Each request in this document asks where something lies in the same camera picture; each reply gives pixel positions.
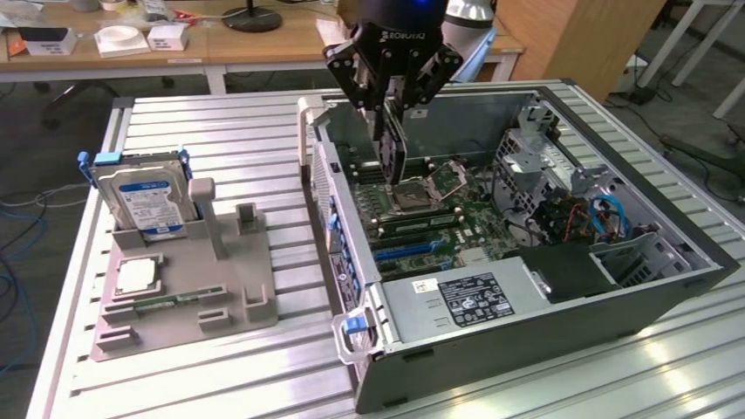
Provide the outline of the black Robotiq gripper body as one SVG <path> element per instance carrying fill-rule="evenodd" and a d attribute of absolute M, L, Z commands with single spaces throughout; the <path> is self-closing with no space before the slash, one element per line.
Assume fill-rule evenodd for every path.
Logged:
<path fill-rule="evenodd" d="M 360 6 L 354 45 L 371 76 L 421 70 L 443 45 L 447 2 L 362 1 Z"/>

